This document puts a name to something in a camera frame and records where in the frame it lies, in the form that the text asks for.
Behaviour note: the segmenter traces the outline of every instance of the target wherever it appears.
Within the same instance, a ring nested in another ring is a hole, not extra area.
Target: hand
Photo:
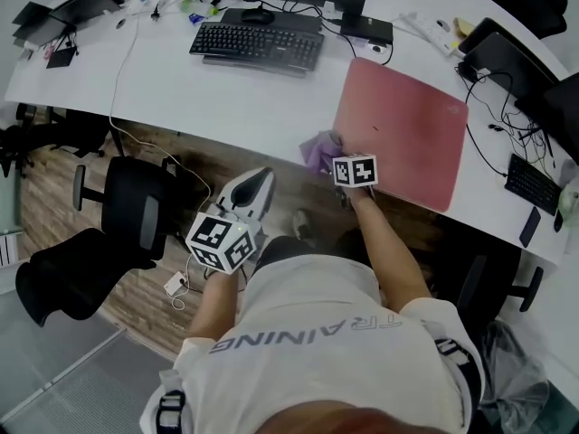
[[[350,199],[354,209],[358,206],[360,202],[366,199],[372,199],[370,194],[365,188],[345,188],[343,187],[344,193]]]

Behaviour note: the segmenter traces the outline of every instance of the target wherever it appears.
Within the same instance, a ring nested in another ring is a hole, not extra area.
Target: white box
[[[376,156],[335,157],[333,167],[334,184],[336,186],[357,188],[378,184]]]
[[[199,212],[185,243],[201,265],[234,273],[256,250],[245,223]]]

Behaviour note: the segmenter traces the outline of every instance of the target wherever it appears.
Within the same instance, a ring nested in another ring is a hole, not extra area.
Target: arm
[[[346,189],[356,211],[365,248],[388,308],[400,310],[411,300],[430,297],[420,267],[365,190]]]
[[[201,306],[189,326],[188,337],[219,341],[235,325],[237,273],[214,273],[205,285]]]

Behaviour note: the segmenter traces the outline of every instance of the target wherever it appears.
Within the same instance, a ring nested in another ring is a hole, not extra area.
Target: black keyboard
[[[324,36],[247,24],[203,23],[189,52],[233,64],[305,75],[316,68]]]
[[[517,155],[510,157],[505,188],[551,215],[557,212],[561,188]]]

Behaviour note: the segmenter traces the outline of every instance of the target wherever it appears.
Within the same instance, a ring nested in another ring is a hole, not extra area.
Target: black strap
[[[159,401],[155,426],[157,434],[182,434],[182,414],[185,406],[185,394],[182,391],[166,393]]]
[[[455,365],[464,376],[464,379],[469,386],[471,414],[470,421],[474,418],[477,408],[482,397],[482,383],[480,381],[479,367],[470,352],[464,349],[453,339],[437,339],[434,341],[438,352],[444,359]]]

